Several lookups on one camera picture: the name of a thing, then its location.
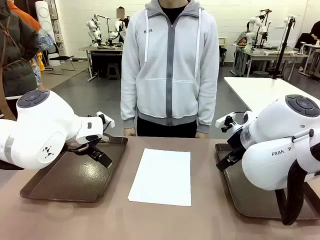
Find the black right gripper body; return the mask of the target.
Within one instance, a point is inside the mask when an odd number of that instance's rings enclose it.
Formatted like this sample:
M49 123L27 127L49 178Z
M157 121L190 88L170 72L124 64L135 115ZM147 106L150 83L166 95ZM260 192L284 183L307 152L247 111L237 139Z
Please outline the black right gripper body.
M244 155L248 149L248 143L245 139L245 133L242 126L230 136L227 143L232 148L233 154L236 157L242 157Z

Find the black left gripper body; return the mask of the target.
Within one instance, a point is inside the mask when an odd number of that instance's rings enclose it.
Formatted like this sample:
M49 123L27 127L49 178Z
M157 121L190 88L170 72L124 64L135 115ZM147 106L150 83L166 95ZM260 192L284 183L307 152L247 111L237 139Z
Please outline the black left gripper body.
M71 146L70 144L65 144L63 146L63 150L65 152L72 152L72 153L95 153L98 150L96 145L102 140L101 137L91 140L85 144L81 144L80 146Z

